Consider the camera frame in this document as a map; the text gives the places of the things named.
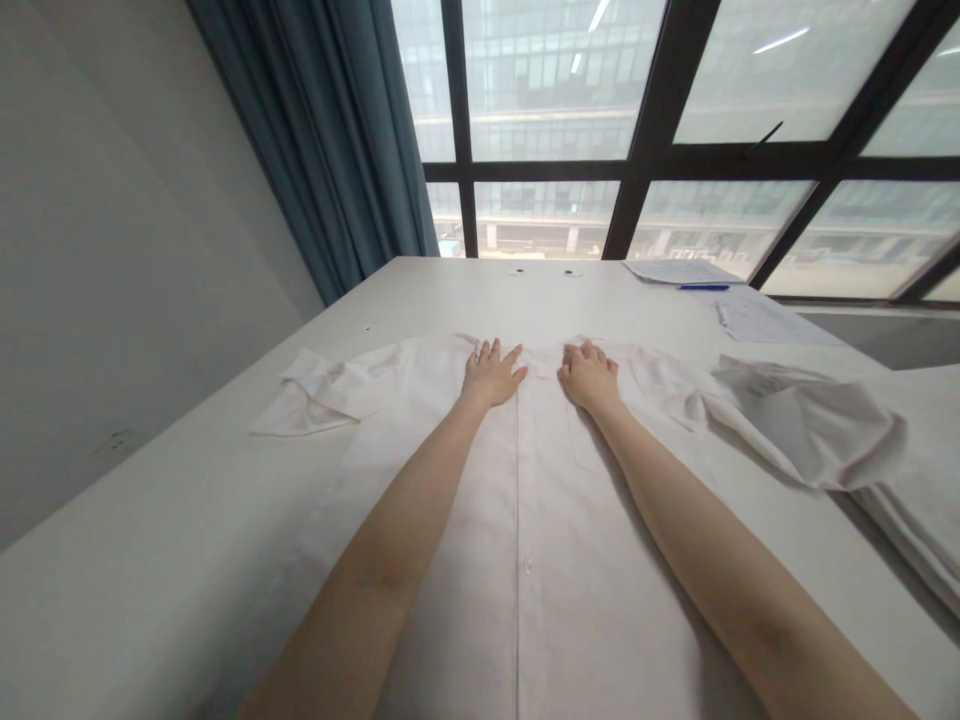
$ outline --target electrical socket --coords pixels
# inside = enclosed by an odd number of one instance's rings
[[[119,428],[110,433],[110,437],[91,453],[92,457],[111,464],[125,460],[146,444],[146,438],[136,430]]]

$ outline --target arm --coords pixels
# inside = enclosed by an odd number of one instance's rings
[[[460,398],[357,530],[243,718],[373,715],[473,438],[526,376],[526,368],[511,374],[520,351],[501,361],[495,340],[470,356]]]
[[[657,546],[774,718],[913,718],[769,550],[630,414],[617,364],[568,345],[559,376],[617,458]]]

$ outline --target wrist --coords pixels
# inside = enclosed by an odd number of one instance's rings
[[[460,393],[455,407],[485,415],[487,410],[493,407],[493,403],[490,402],[484,393],[471,388]]]
[[[626,404],[623,402],[623,399],[618,395],[616,397],[603,398],[592,402],[589,406],[584,407],[590,416],[599,423],[606,417],[616,415],[623,412],[630,412],[627,409]]]

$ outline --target window frame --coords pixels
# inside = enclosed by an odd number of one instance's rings
[[[960,19],[954,0],[917,0],[831,136],[823,141],[675,145],[680,117],[722,0],[669,0],[625,160],[474,162],[467,100],[462,0],[440,0],[454,162],[423,163],[427,182],[453,182],[460,190],[464,248],[478,256],[474,183],[614,180],[620,192],[607,232],[603,260],[627,256],[650,183],[657,180],[807,180],[813,189],[781,228],[749,278],[760,290],[807,225],[843,180],[960,181],[960,157],[860,156],[873,133]],[[960,267],[960,232],[887,299],[772,296],[781,302],[960,307],[925,295]]]

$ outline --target paper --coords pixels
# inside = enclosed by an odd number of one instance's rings
[[[722,292],[682,293],[701,307],[737,342],[784,345],[843,345],[830,333],[751,287]]]
[[[743,280],[706,260],[624,260],[634,275],[660,285],[742,285]]]

